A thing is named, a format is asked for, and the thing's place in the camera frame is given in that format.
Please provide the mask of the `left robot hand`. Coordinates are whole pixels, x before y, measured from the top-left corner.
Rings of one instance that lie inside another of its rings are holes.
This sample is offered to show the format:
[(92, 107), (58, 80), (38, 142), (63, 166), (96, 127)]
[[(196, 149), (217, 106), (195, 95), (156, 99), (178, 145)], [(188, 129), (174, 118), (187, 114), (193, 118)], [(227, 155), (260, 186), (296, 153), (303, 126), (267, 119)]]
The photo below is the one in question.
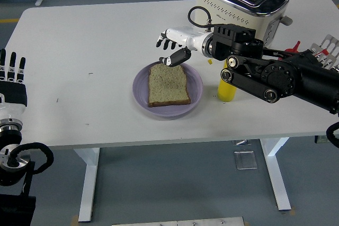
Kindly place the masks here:
[(25, 58), (20, 59), (16, 71), (16, 53), (12, 52), (6, 67), (6, 50), (1, 49), (1, 120), (20, 120), (27, 107), (26, 87), (23, 83)]

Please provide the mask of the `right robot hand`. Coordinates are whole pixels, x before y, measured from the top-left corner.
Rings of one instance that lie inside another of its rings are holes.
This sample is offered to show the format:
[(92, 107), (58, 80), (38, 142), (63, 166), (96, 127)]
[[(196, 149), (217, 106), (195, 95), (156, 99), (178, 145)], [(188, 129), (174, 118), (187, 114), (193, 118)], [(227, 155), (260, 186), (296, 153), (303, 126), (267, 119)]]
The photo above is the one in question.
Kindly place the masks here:
[(159, 61), (169, 67), (175, 67), (189, 60), (192, 51), (197, 51), (207, 58), (212, 58), (212, 36), (212, 32), (201, 32), (188, 26), (169, 28), (160, 34), (156, 47), (160, 47), (161, 43), (164, 42), (164, 50), (169, 45), (172, 50), (175, 49), (176, 45), (180, 49), (169, 57), (160, 57)]

